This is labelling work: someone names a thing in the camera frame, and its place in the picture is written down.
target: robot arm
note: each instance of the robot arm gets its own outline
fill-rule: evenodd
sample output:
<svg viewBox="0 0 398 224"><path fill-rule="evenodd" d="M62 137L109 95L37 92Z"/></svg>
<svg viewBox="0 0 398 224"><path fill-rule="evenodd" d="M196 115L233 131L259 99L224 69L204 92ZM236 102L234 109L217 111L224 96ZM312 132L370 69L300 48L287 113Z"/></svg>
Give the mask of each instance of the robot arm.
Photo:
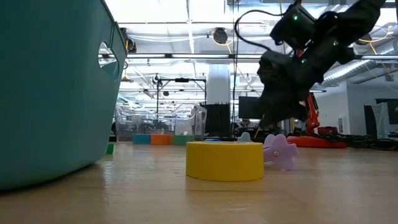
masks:
<svg viewBox="0 0 398 224"><path fill-rule="evenodd" d="M315 83L323 82L323 74L336 62L345 64L355 58L348 46L372 30L385 1L359 0L345 12L325 12L318 19L314 19L300 1L289 6L270 36L275 44L285 42L304 53L291 57L265 47L267 51L257 71L264 84L259 110L264 112L265 123L287 118L307 120L307 110L299 102L307 99ZM252 44L238 34L239 20L235 33Z"/></svg>

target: green object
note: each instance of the green object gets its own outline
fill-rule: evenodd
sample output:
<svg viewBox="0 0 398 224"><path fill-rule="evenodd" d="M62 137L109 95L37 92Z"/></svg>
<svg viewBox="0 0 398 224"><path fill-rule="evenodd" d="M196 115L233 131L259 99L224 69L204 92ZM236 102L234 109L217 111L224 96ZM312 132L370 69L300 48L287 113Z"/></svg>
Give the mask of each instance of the green object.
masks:
<svg viewBox="0 0 398 224"><path fill-rule="evenodd" d="M108 144L108 148L106 149L106 154L113 155L113 151L114 151L114 144Z"/></svg>
<svg viewBox="0 0 398 224"><path fill-rule="evenodd" d="M195 136L193 135L175 135L173 137L173 145L176 146L184 146L187 144L189 141L194 141Z"/></svg>
<svg viewBox="0 0 398 224"><path fill-rule="evenodd" d="M92 164L108 145L126 58L104 0L6 1L1 35L0 190ZM102 68L106 42L116 60Z"/></svg>

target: clear plastic container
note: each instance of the clear plastic container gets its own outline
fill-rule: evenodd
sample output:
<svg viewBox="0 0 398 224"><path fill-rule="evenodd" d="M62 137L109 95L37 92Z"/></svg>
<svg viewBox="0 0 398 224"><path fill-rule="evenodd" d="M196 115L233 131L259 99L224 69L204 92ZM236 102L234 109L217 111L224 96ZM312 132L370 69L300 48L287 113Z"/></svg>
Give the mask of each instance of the clear plastic container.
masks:
<svg viewBox="0 0 398 224"><path fill-rule="evenodd" d="M173 134L193 136L202 141L205 136L207 110L199 105L182 104L171 113L140 113L116 107L118 141L132 141L134 134Z"/></svg>

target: orange bin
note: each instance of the orange bin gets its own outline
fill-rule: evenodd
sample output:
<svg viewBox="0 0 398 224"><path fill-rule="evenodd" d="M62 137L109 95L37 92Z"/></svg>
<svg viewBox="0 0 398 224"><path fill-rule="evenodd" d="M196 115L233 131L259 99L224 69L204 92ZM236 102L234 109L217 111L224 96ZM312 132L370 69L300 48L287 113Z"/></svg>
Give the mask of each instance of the orange bin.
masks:
<svg viewBox="0 0 398 224"><path fill-rule="evenodd" d="M151 134L150 144L169 145L173 143L172 134Z"/></svg>

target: wooden floor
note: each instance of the wooden floor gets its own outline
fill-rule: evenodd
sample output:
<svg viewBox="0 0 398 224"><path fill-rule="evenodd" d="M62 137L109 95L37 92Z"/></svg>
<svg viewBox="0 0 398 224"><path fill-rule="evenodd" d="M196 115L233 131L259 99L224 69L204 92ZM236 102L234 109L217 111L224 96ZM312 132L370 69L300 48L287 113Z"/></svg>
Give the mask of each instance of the wooden floor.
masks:
<svg viewBox="0 0 398 224"><path fill-rule="evenodd" d="M185 176L185 148L119 144L51 183L0 195L0 223L398 223L398 153L300 149L297 170L227 183Z"/></svg>

